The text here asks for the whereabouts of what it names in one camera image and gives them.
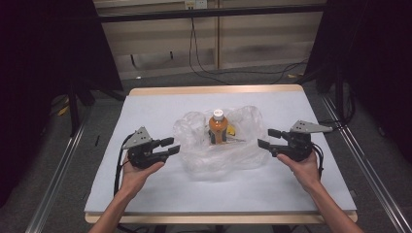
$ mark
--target plastic wrap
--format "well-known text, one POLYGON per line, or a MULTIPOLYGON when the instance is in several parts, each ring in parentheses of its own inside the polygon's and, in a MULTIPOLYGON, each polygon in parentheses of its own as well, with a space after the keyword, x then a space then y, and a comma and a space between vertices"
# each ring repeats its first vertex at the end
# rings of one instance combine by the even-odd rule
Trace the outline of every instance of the plastic wrap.
POLYGON ((180 156, 189 172, 215 177, 233 169, 257 168, 270 156, 267 150, 258 147, 258 138, 266 139, 267 131, 257 107, 223 109, 223 112, 236 133, 227 135, 227 142, 221 145, 210 143, 208 122, 213 110, 189 112, 175 122, 175 142, 181 145, 180 156))

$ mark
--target hand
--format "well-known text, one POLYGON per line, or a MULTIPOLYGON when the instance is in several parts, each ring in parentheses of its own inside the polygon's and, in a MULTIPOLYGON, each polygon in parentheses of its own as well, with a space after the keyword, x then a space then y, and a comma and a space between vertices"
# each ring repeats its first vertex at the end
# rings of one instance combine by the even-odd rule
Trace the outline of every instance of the hand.
POLYGON ((155 173, 164 165, 163 162, 157 162, 151 167, 142 170, 133 167, 130 162, 128 162, 127 156, 123 164, 123 178, 121 180, 120 191, 124 192, 130 199, 134 198, 140 189, 142 189, 148 176, 155 173))
POLYGON ((278 154, 277 158, 293 171, 297 180, 305 191, 310 192, 315 185, 321 182, 318 171, 316 154, 312 151, 308 158, 296 162, 284 154, 278 154))

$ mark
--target gray floor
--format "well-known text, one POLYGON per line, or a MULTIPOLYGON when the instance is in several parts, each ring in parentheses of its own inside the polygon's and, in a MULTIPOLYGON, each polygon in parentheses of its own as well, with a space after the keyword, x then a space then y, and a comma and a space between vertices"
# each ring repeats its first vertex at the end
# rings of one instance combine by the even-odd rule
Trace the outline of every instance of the gray floor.
MULTIPOLYGON (((275 72, 284 67, 282 65, 250 67, 243 70, 275 72)), ((300 73, 303 69, 304 67, 299 67, 299 69, 293 70, 293 73, 300 73)), ((214 78, 231 84, 262 84, 273 83, 277 80, 275 75, 258 74, 226 74, 215 75, 214 78)), ((293 79, 284 78, 279 83, 292 83, 293 81, 293 79)), ((134 87, 214 84, 222 83, 188 73, 125 80, 123 81, 125 91, 122 93, 125 94, 134 87)), ((304 89, 318 120, 329 119, 330 116, 322 102, 322 97, 315 90, 314 83, 305 84, 304 89)), ((42 228, 43 232, 86 232, 90 228, 90 224, 85 222, 83 210, 94 175, 116 126, 122 106, 122 102, 113 100, 100 92, 93 94, 96 97, 96 104, 89 108, 81 107, 82 113, 90 111, 90 117, 85 122, 84 134, 74 152, 50 214, 42 228)), ((378 176, 400 206, 407 220, 410 221, 412 219, 412 204, 409 201, 412 196, 412 181, 410 179, 412 165, 403 159, 391 139, 380 135, 373 118, 359 103, 357 104, 357 113, 349 127, 360 142, 360 146, 378 176)), ((35 162, 15 188, 8 203, 0 210, 0 232, 24 232, 26 230, 70 140, 69 134, 70 117, 68 114, 51 116, 43 136, 42 146, 37 151, 35 162)), ((358 224, 366 232, 396 232, 386 210, 368 184, 340 133, 334 131, 326 134, 326 139, 349 189, 356 193, 354 200, 358 207, 358 224)), ((309 225, 307 227, 312 232, 329 232, 324 225, 309 225)), ((271 232, 270 226, 265 225, 233 225, 226 226, 226 228, 227 232, 271 232)), ((188 229, 209 229, 209 226, 169 226, 168 232, 188 229)), ((305 226, 299 226, 293 232, 309 231, 305 226)))

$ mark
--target metal frame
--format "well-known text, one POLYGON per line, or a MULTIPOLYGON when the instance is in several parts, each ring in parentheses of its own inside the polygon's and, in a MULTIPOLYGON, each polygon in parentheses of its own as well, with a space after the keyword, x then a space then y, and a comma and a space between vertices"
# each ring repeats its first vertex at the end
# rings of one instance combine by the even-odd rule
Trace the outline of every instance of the metal frame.
POLYGON ((49 184, 49 187, 45 195, 43 196, 42 201, 37 207, 33 218, 31 218, 27 226, 27 229, 25 231, 26 233, 42 232, 46 220, 49 216, 49 213, 52 210, 52 205, 54 204, 58 190, 60 190, 61 184, 63 183, 64 176, 66 175, 66 171, 69 167, 73 154, 75 153, 76 148, 80 140, 82 139, 82 135, 85 130, 85 125, 88 122, 88 119, 91 115, 91 108, 92 107, 86 108, 83 123, 80 125, 76 134, 72 138, 70 138, 70 141, 67 144, 67 148, 64 151, 60 159, 60 162, 57 166, 57 169, 55 170, 54 175, 51 179, 51 183, 49 184))
MULTIPOLYGON (((330 116, 336 121, 339 120, 339 116, 336 113, 336 108, 332 100, 325 95, 322 97, 322 99, 330 116)), ((358 162, 360 169, 362 170, 364 176, 372 187, 372 190, 375 192, 376 197, 379 199, 382 207, 385 209, 388 217, 394 224, 397 232, 412 232, 411 225, 406 220, 406 217, 404 216, 402 210, 400 209, 391 193, 386 189, 378 174, 373 169, 372 165, 366 157, 366 154, 361 149, 361 146, 358 144, 351 130, 348 128, 348 126, 341 125, 339 121, 337 121, 336 124, 339 127, 339 131, 342 134, 343 139, 351 150, 352 155, 358 162)))

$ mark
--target wrist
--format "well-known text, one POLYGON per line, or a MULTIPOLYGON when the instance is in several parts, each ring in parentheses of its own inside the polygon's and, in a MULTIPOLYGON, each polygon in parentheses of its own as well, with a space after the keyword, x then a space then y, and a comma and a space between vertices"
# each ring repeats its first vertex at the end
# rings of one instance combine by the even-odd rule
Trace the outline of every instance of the wrist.
POLYGON ((133 193, 129 190, 120 188, 118 193, 116 193, 116 196, 118 196, 122 200, 129 202, 134 198, 135 195, 133 195, 133 193))
POLYGON ((316 193, 319 193, 320 191, 322 191, 324 189, 325 189, 324 185, 321 183, 321 181, 313 181, 305 187, 305 190, 311 196, 315 195, 316 193))

